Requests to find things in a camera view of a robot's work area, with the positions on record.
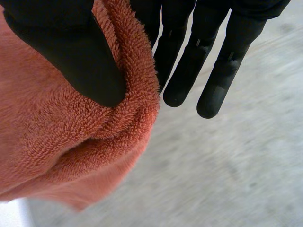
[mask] gray floor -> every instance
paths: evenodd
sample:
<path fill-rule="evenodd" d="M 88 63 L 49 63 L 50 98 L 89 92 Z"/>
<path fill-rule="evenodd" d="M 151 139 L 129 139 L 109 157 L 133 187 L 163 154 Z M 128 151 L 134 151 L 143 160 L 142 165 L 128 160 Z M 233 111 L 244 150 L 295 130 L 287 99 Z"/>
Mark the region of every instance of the gray floor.
<path fill-rule="evenodd" d="M 219 115 L 196 103 L 224 39 L 186 102 L 162 104 L 149 148 L 111 196 L 83 213 L 30 201 L 37 227 L 302 227 L 303 1 L 252 45 Z"/>

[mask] towel fold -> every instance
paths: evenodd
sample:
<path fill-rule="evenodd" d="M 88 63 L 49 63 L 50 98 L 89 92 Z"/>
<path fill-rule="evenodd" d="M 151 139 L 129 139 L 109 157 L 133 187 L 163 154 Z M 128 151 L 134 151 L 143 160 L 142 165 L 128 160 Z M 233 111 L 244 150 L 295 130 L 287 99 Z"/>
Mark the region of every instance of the towel fold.
<path fill-rule="evenodd" d="M 84 209 L 146 148 L 159 109 L 148 38 L 128 0 L 95 0 L 93 13 L 127 83 L 116 108 L 75 91 L 0 15 L 0 200 L 38 197 Z"/>

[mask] fingertip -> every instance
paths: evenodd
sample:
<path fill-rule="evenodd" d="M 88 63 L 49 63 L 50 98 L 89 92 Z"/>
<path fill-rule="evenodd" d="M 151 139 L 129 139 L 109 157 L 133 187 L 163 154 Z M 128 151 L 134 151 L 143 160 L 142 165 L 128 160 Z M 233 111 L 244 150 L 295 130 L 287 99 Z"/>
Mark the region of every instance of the fingertip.
<path fill-rule="evenodd" d="M 167 89 L 165 89 L 165 91 L 163 93 L 163 100 L 170 107 L 179 107 L 183 104 L 185 98 L 184 98 L 183 94 L 180 94 L 180 93 L 172 94 Z"/>
<path fill-rule="evenodd" d="M 197 104 L 198 114 L 206 119 L 215 117 L 222 106 L 227 90 L 217 85 L 206 85 Z"/>

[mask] orange towel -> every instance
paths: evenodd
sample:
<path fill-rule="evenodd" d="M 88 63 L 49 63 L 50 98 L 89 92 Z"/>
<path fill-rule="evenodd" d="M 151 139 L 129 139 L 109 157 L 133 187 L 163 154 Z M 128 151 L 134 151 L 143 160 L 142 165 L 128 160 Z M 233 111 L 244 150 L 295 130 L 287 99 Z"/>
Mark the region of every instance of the orange towel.
<path fill-rule="evenodd" d="M 81 210 L 145 150 L 159 109 L 149 41 L 128 0 L 96 0 L 93 12 L 127 82 L 116 108 L 77 93 L 0 16 L 0 200 L 38 197 Z"/>

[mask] gloved hand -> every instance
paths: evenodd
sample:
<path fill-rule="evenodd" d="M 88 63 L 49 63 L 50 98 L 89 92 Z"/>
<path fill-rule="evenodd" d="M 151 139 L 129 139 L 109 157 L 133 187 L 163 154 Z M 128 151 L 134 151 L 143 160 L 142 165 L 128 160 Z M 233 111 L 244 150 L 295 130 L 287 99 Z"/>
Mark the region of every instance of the gloved hand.
<path fill-rule="evenodd" d="M 60 70 L 77 91 L 113 107 L 125 97 L 125 80 L 92 15 L 93 2 L 0 0 L 6 22 L 17 36 Z"/>
<path fill-rule="evenodd" d="M 160 26 L 163 34 L 154 55 L 161 89 L 164 88 L 183 43 L 187 21 L 194 9 L 192 33 L 163 98 L 180 106 L 197 78 L 229 9 L 226 38 L 214 69 L 201 94 L 197 111 L 204 118 L 217 115 L 250 44 L 268 19 L 278 17 L 290 0 L 130 0 L 137 18 L 145 24 L 152 45 Z"/>

